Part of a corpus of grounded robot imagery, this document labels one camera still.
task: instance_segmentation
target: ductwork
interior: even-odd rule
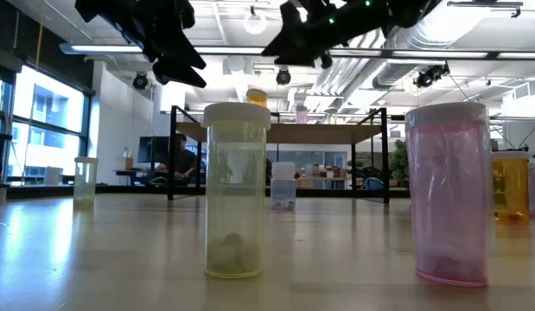
[[[441,1],[421,22],[409,29],[395,28],[382,48],[388,49],[445,49],[470,32],[490,12],[485,8],[449,7],[449,0]],[[389,64],[386,60],[370,60],[357,74],[356,80],[344,92],[345,102],[360,98],[358,88],[389,89],[418,64]]]

